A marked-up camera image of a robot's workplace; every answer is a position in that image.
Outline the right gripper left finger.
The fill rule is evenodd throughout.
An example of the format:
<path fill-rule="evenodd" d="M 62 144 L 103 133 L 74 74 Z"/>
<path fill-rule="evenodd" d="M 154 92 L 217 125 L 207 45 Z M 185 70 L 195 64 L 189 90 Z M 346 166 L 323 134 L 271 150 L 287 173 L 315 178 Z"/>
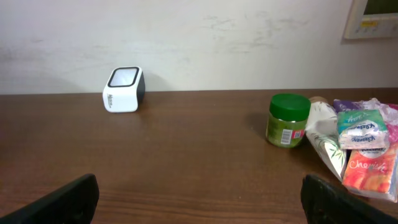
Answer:
<path fill-rule="evenodd" d="M 90 224 L 100 192 L 96 176 L 85 174 L 46 196 L 1 217 L 1 224 Z"/>

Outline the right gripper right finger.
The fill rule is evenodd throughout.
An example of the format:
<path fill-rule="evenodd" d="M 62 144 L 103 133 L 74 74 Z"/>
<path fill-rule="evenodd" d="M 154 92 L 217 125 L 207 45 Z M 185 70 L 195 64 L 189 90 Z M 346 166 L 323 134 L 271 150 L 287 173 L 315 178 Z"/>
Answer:
<path fill-rule="evenodd" d="M 300 199 L 308 224 L 397 224 L 397 219 L 315 175 L 302 181 Z"/>

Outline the orange tissue pack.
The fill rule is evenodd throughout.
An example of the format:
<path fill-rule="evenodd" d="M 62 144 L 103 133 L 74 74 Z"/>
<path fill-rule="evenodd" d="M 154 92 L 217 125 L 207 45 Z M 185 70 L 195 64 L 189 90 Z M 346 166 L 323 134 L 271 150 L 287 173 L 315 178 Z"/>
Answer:
<path fill-rule="evenodd" d="M 351 151 L 343 185 L 360 194 L 396 194 L 397 143 L 389 148 Z"/>

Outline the white green tube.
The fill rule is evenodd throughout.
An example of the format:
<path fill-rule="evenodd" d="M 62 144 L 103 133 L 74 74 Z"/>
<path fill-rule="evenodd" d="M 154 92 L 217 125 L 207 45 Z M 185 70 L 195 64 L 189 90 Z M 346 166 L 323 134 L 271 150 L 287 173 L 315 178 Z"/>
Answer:
<path fill-rule="evenodd" d="M 306 137 L 327 168 L 342 182 L 348 156 L 338 143 L 337 113 L 323 97 L 311 97 L 310 102 Z"/>

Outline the small teal tissue pack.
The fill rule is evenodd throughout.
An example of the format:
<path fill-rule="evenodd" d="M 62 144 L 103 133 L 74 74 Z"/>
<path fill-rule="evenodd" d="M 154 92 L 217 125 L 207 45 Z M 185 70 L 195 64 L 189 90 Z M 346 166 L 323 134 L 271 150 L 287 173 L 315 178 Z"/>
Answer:
<path fill-rule="evenodd" d="M 378 110 L 341 111 L 337 117 L 338 143 L 341 149 L 389 147 L 389 130 Z"/>

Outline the green lid jar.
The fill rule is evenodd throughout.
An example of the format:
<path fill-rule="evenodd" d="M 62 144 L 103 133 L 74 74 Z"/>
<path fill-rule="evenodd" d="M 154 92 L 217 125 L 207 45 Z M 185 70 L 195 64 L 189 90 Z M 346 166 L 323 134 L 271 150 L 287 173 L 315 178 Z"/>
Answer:
<path fill-rule="evenodd" d="M 266 128 L 267 140 L 278 147 L 298 146 L 305 134 L 311 102 L 302 95 L 280 93 L 271 98 Z"/>

